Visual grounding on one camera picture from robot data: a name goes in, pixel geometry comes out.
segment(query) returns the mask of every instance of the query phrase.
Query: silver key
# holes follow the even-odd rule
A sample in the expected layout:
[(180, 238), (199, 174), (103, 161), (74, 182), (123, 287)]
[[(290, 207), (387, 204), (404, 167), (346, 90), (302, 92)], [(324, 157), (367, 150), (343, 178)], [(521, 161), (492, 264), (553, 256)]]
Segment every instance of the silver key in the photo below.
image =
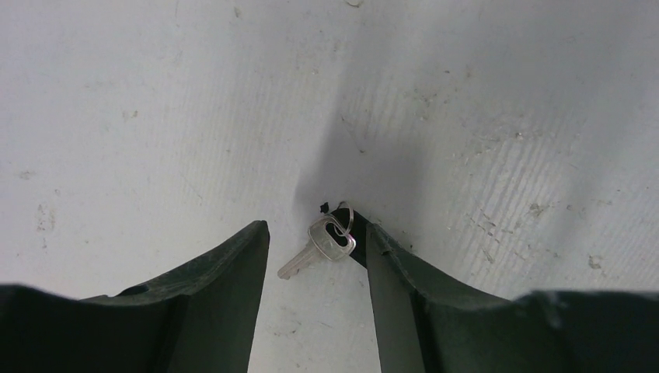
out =
[(346, 234), (345, 228), (332, 215), (328, 214), (318, 219), (309, 227), (309, 241), (305, 248), (277, 272), (279, 278), (288, 280), (301, 269), (322, 258), (334, 261), (352, 253), (357, 245), (354, 238), (351, 235), (346, 235), (347, 245), (341, 246), (327, 232), (326, 226), (330, 224), (334, 225), (341, 235)]

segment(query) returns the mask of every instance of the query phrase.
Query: key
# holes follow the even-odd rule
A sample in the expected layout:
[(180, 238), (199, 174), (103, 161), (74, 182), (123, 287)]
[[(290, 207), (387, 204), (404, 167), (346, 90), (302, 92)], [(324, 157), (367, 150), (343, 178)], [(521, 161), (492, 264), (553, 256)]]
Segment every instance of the key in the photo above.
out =
[(311, 263), (318, 260), (326, 258), (335, 261), (350, 255), (352, 250), (354, 250), (354, 247), (357, 245), (357, 242), (355, 242), (351, 235), (345, 235), (346, 242), (342, 242), (345, 243), (345, 245), (339, 244), (334, 237), (328, 233), (328, 229), (333, 230), (334, 227), (336, 227), (336, 230), (340, 235), (346, 234), (345, 228), (335, 217), (329, 214), (311, 224), (308, 230), (309, 241), (305, 245), (305, 248), (286, 263), (277, 272), (277, 276), (284, 280), (288, 280), (296, 275), (301, 269), (308, 267)]

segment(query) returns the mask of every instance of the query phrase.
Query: white surface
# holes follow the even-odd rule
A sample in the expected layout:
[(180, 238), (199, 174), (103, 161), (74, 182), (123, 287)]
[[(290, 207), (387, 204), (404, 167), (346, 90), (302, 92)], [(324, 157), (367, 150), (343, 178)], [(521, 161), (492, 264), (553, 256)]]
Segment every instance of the white surface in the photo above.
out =
[(5, 0), (0, 280), (116, 294), (255, 219), (250, 371), (378, 371), (348, 199), (505, 297), (659, 285), (659, 3)]

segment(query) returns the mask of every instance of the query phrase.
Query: metal ring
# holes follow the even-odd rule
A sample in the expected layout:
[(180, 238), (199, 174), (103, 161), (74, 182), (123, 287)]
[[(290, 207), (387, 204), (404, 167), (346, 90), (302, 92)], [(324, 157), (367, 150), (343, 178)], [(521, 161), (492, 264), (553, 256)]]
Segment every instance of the metal ring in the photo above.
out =
[(347, 208), (347, 209), (350, 211), (350, 220), (348, 221), (348, 226), (347, 226), (347, 228), (346, 228), (346, 232), (345, 232), (344, 234), (341, 234), (341, 233), (339, 232), (339, 230), (336, 229), (336, 226), (335, 226), (335, 225), (334, 225), (334, 232), (335, 232), (337, 235), (340, 235), (341, 237), (348, 237), (348, 235), (350, 234), (350, 231), (352, 230), (352, 224), (354, 223), (354, 210), (352, 209), (352, 207), (350, 206), (350, 204), (348, 204), (345, 200), (342, 200), (342, 201), (339, 203), (339, 207), (337, 208), (337, 210), (340, 209), (341, 206), (343, 206), (343, 208)]

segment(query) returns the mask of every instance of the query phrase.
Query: key head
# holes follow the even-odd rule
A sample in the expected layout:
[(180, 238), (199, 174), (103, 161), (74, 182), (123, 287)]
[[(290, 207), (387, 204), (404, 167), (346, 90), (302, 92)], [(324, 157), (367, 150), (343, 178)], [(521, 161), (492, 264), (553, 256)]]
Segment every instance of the key head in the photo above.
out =
[(309, 227), (309, 238), (316, 248), (329, 260), (339, 260), (350, 255), (357, 242), (351, 235), (339, 237), (334, 228), (345, 235), (345, 228), (332, 215), (325, 215)]

